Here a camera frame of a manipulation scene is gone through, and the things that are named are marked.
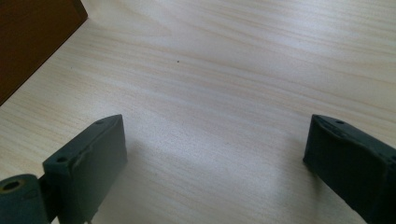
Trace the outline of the dark brown wooden panel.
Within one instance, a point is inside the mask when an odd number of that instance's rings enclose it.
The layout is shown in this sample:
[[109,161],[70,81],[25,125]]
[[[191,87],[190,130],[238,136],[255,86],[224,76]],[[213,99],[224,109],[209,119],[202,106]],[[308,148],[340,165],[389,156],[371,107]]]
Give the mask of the dark brown wooden panel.
[[81,0],[0,0],[0,105],[87,19]]

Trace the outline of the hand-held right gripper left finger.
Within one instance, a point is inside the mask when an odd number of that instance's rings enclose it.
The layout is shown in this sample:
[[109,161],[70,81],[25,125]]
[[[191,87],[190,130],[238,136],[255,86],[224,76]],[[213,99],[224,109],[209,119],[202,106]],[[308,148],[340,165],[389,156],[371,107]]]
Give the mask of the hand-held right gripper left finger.
[[60,192],[60,224],[92,220],[127,163],[121,115],[99,119],[43,162],[45,179]]

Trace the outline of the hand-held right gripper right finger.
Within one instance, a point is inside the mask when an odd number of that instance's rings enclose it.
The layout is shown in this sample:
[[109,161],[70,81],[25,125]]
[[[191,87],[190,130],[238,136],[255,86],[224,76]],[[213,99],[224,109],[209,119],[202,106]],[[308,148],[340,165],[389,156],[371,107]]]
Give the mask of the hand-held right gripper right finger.
[[396,149],[356,127],[311,118],[304,163],[368,224],[396,224]]

